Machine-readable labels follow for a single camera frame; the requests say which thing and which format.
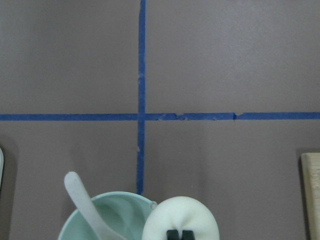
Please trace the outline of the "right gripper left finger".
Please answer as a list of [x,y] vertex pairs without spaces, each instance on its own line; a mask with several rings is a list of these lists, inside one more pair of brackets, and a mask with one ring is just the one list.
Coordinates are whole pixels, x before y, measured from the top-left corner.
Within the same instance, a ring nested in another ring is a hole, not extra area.
[[166,232],[167,240],[179,240],[179,232],[177,229],[170,229]]

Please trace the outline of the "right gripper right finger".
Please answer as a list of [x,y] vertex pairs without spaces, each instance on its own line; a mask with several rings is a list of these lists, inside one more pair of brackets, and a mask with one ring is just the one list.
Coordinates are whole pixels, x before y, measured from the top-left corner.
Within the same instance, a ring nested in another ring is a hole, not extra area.
[[182,240],[195,240],[195,234],[192,230],[182,231]]

